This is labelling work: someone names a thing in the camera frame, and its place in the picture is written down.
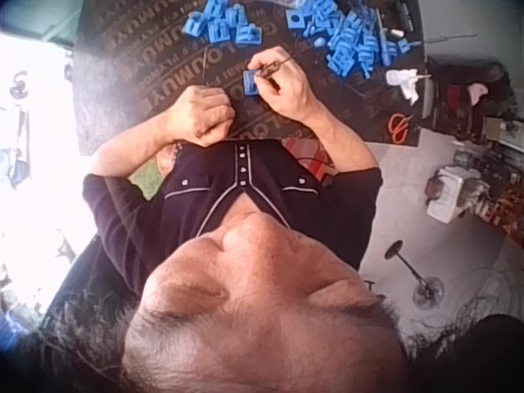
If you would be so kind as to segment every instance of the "scissors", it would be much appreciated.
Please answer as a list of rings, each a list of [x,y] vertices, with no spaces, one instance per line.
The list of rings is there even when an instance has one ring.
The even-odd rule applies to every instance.
[[[277,72],[278,70],[280,70],[280,67],[282,67],[282,64],[284,64],[286,61],[289,61],[293,58],[293,56],[289,56],[286,60],[284,61],[278,61],[278,60],[275,60],[275,61],[272,61],[270,62],[269,64],[267,64],[262,70],[260,70],[258,72],[258,76],[262,77],[262,78],[269,78],[271,75],[273,75],[275,72]]]
[[[395,113],[391,115],[389,122],[387,123],[387,130],[391,135],[391,140],[394,144],[400,145],[405,142],[408,137],[409,121],[413,115],[407,116],[401,113]]]

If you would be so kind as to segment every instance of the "cable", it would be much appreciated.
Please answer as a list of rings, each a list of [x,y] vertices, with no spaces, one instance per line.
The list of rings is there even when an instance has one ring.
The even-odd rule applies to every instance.
[[[299,157],[296,159],[297,161],[302,161],[302,160],[310,160],[310,161],[317,161],[319,162],[320,164],[324,164],[326,166],[328,166],[329,168],[333,168],[335,169],[335,167],[331,164],[329,164],[328,162],[326,161],[322,161],[322,160],[319,160],[318,158],[314,158],[314,157]]]

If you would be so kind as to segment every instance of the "sleeve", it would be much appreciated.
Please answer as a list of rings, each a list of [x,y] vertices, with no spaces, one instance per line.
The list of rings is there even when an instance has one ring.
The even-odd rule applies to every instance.
[[[83,197],[112,264],[129,289],[141,294],[150,272],[161,262],[152,202],[128,179],[94,174],[84,179]]]
[[[340,233],[337,249],[343,250],[342,259],[356,269],[368,249],[381,186],[381,170],[371,168],[337,174],[327,187],[331,214]]]

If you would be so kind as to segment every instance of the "shirt pocket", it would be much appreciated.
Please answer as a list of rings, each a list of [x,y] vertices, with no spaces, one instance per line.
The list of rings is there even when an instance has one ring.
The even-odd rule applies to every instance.
[[[281,177],[278,186],[282,193],[304,193],[318,196],[319,183],[311,175],[298,174]]]
[[[210,190],[209,176],[187,176],[186,178],[174,178],[165,188],[164,199],[168,200],[181,195],[192,195],[197,193],[206,194]]]

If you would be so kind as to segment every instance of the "hand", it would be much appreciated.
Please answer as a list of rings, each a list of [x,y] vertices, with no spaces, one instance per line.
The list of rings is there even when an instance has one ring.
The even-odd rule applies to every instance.
[[[247,68],[261,70],[269,63],[285,61],[289,56],[282,47],[272,47],[255,54]],[[255,83],[260,96],[278,114],[304,123],[322,107],[311,90],[305,72],[294,60],[283,63],[280,70],[271,75],[271,79],[273,84],[256,76]]]
[[[183,139],[208,147],[228,136],[235,110],[222,88],[189,86],[162,116],[170,143]]]

